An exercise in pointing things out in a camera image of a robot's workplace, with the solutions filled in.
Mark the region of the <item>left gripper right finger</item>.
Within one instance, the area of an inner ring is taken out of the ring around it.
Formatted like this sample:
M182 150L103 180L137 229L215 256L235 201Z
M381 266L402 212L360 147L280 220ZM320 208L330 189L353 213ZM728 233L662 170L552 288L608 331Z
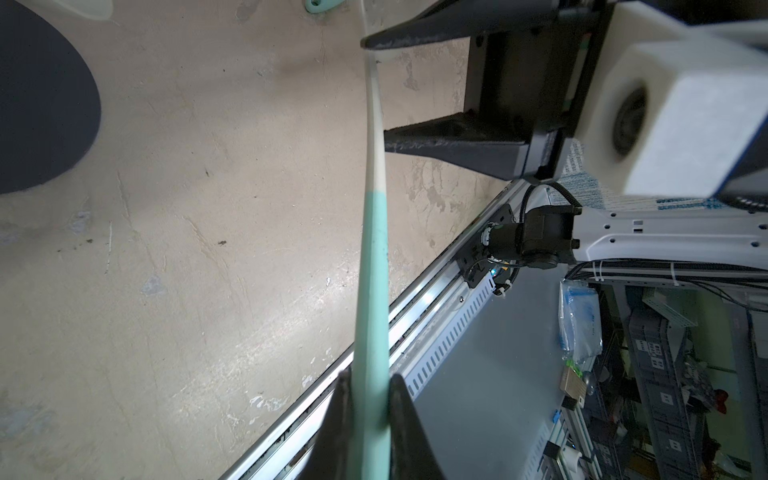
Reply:
M394 374L389 382L391 480L445 478L431 449L404 378Z

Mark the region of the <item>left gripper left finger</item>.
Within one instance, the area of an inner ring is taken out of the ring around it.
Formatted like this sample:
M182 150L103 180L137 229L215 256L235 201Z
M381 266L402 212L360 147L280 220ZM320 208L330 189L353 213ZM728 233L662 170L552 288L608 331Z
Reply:
M337 377L330 404L299 480L346 478L353 420L351 370L345 369Z

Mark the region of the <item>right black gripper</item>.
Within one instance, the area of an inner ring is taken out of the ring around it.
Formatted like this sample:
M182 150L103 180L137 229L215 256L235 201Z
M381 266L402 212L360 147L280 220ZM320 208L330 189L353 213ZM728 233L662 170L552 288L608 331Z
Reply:
M612 1L438 1L366 36L365 50L473 37L464 110L389 129L385 151L499 180L556 180L574 142Z

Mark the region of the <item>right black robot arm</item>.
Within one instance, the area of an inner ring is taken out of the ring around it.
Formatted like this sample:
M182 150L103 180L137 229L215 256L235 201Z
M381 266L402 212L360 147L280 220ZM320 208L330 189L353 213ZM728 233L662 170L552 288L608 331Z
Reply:
M767 267L767 5L763 1L437 1L412 18L363 5L368 52L470 42L463 109L387 130L389 153L527 185L452 254L475 285L522 268L600 262ZM628 197L714 199L647 213L534 206L573 147Z

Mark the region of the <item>grey skimmer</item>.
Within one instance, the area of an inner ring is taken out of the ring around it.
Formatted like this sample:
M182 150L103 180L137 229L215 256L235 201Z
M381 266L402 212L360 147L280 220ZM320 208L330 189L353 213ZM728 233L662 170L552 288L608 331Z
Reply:
M344 2L345 0L305 0L304 7L310 14L322 14L338 7Z

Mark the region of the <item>white skimmer front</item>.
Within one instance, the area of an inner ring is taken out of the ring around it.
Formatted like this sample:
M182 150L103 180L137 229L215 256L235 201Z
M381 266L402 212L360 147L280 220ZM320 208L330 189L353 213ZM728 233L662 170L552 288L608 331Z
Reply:
M69 15L89 21L109 21L114 12L112 0L20 0L36 9Z

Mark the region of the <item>grey utensil rack stand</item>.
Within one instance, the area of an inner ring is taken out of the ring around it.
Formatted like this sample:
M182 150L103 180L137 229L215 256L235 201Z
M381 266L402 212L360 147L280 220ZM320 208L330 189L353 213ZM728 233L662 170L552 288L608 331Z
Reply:
M71 170L101 122L97 84L75 47L17 1L1 3L1 192Z

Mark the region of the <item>clear plastic bag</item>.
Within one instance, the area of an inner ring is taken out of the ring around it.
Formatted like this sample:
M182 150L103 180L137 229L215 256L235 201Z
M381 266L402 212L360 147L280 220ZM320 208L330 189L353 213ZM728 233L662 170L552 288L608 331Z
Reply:
M590 371L602 353L598 292L586 282L562 280L558 307L559 340L563 358L581 372Z

